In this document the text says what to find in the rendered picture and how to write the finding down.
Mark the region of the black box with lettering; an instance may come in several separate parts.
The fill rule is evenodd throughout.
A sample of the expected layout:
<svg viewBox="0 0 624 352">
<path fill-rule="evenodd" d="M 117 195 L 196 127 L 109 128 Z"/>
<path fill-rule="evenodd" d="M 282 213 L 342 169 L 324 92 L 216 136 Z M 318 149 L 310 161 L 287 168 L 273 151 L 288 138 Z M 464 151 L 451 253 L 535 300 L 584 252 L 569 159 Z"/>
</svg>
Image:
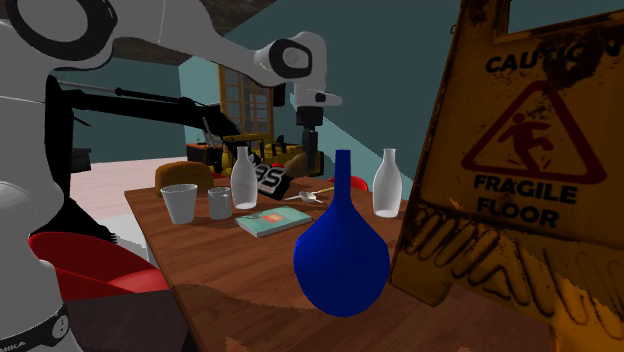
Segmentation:
<svg viewBox="0 0 624 352">
<path fill-rule="evenodd" d="M 255 169 L 258 192 L 274 200 L 281 200 L 290 188 L 293 177 L 288 176 L 282 167 L 262 163 L 260 157 L 254 153 L 248 159 Z"/>
</svg>

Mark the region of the silver spoon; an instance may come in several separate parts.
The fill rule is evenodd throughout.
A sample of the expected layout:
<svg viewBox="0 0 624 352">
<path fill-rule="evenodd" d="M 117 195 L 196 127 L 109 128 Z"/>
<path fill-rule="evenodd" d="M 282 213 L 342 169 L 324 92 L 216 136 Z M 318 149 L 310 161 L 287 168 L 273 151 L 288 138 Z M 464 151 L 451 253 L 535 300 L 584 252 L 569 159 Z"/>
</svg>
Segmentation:
<svg viewBox="0 0 624 352">
<path fill-rule="evenodd" d="M 304 202 L 308 202 L 308 203 L 318 202 L 318 203 L 323 204 L 323 201 L 319 200 L 317 198 L 317 195 L 321 194 L 321 193 L 330 192 L 330 191 L 333 191 L 333 190 L 334 190 L 334 188 L 330 187 L 330 188 L 326 188 L 326 189 L 322 189 L 322 190 L 318 190 L 318 191 L 301 191 L 296 196 L 288 197 L 288 200 L 301 199 Z"/>
</svg>

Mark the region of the white glass bottle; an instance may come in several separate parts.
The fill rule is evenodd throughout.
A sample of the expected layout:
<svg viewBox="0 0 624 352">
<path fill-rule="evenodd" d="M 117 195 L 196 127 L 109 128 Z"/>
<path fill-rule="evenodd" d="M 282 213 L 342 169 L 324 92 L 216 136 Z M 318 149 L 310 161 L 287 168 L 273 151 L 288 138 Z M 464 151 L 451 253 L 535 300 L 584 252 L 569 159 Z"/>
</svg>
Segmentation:
<svg viewBox="0 0 624 352">
<path fill-rule="evenodd" d="M 396 164 L 396 150 L 385 148 L 373 181 L 373 210 L 383 218 L 395 218 L 402 200 L 402 177 Z"/>
<path fill-rule="evenodd" d="M 257 178 L 247 146 L 237 148 L 237 158 L 230 181 L 234 207 L 242 210 L 254 208 L 258 195 Z"/>
</svg>

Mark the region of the teal book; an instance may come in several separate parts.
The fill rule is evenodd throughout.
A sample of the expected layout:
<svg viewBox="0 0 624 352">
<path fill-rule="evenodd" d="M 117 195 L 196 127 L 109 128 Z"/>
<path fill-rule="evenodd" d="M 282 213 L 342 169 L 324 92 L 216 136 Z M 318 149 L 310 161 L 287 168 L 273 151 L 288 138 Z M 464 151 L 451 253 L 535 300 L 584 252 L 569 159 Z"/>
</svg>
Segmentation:
<svg viewBox="0 0 624 352">
<path fill-rule="evenodd" d="M 306 224 L 312 217 L 292 207 L 283 206 L 237 217 L 236 223 L 255 238 Z"/>
</svg>

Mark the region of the grey mug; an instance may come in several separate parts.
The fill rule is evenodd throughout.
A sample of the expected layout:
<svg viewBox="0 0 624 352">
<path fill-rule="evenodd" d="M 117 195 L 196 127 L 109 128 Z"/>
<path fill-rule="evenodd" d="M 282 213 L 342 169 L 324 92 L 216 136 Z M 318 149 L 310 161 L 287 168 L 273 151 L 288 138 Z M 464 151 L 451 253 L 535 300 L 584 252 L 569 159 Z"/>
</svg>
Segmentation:
<svg viewBox="0 0 624 352">
<path fill-rule="evenodd" d="M 209 216 L 213 220 L 227 219 L 232 215 L 229 187 L 213 187 L 208 190 Z"/>
</svg>

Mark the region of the brown padded chair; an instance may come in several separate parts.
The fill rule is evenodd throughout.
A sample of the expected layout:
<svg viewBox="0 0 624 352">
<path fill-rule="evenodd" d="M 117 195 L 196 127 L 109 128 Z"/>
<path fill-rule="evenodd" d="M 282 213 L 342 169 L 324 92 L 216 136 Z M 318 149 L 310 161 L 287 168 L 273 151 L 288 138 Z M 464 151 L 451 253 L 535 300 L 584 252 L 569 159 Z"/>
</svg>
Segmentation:
<svg viewBox="0 0 624 352">
<path fill-rule="evenodd" d="M 195 184 L 198 191 L 214 187 L 214 177 L 210 167 L 201 162 L 178 161 L 159 166 L 155 171 L 154 189 L 157 197 L 162 197 L 161 189 L 176 184 Z"/>
</svg>

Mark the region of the blue long-necked vase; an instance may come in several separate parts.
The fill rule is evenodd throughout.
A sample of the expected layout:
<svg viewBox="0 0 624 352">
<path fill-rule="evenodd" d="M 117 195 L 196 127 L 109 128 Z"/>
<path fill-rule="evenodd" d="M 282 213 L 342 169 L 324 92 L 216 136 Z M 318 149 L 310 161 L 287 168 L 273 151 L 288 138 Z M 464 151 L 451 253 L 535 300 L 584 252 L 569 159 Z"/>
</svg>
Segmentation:
<svg viewBox="0 0 624 352">
<path fill-rule="evenodd" d="M 390 271 L 389 249 L 351 199 L 351 152 L 335 156 L 333 198 L 297 239 L 293 267 L 302 292 L 322 312 L 350 317 L 381 295 Z"/>
</svg>

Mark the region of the white cup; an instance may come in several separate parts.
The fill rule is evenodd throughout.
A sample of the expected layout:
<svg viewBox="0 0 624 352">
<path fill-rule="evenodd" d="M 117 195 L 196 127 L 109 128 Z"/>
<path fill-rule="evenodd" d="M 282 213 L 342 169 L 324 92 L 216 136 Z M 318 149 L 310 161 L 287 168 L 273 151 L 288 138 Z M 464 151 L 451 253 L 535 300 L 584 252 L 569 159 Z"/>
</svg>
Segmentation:
<svg viewBox="0 0 624 352">
<path fill-rule="evenodd" d="M 197 191 L 195 184 L 175 184 L 161 189 L 173 224 L 188 224 L 194 220 Z"/>
</svg>

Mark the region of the yellow and black excavator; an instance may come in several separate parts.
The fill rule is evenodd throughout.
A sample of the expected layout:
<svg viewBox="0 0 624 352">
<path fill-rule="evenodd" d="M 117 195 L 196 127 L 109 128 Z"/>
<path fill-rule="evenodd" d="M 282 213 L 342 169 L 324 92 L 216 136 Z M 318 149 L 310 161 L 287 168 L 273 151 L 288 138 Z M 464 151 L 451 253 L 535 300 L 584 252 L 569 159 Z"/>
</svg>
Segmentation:
<svg viewBox="0 0 624 352">
<path fill-rule="evenodd" d="M 54 181 L 61 187 L 61 210 L 43 225 L 42 232 L 69 232 L 114 243 L 114 234 L 97 223 L 70 197 L 73 111 L 89 110 L 153 121 L 180 124 L 210 132 L 220 139 L 241 133 L 237 125 L 221 112 L 218 104 L 198 106 L 186 97 L 173 98 L 118 89 L 117 96 L 63 90 L 50 75 L 45 85 L 45 151 Z"/>
</svg>

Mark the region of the brown wooden table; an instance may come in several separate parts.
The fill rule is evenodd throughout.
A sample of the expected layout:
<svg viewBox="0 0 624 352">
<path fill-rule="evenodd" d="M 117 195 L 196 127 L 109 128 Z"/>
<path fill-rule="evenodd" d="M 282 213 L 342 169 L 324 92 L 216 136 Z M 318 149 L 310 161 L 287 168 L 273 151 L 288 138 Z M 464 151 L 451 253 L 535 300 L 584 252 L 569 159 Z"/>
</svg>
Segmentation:
<svg viewBox="0 0 624 352">
<path fill-rule="evenodd" d="M 326 315 L 293 270 L 298 229 L 255 238 L 204 197 L 175 225 L 153 189 L 125 196 L 200 352 L 551 352 L 547 325 L 461 287 L 430 307 L 386 286 L 361 314 Z"/>
</svg>

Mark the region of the yellow caution floor sign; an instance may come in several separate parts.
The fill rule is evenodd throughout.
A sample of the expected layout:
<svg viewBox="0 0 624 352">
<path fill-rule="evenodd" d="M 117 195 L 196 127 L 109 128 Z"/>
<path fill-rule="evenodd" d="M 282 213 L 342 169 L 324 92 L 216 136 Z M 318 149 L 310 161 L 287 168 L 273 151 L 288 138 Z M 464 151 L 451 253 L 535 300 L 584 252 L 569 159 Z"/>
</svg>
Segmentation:
<svg viewBox="0 0 624 352">
<path fill-rule="evenodd" d="M 624 352 L 624 0 L 519 32 L 461 0 L 389 281 L 461 286 L 546 323 L 553 352 Z"/>
</svg>

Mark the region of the window with wooden frame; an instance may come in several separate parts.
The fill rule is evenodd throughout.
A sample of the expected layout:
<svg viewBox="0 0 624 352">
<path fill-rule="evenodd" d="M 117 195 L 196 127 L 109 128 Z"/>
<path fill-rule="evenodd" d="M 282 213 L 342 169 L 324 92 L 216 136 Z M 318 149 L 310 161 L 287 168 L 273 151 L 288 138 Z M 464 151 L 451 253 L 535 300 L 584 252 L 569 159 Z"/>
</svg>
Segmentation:
<svg viewBox="0 0 624 352">
<path fill-rule="evenodd" d="M 221 111 L 243 134 L 273 135 L 273 90 L 224 66 L 218 75 Z"/>
</svg>

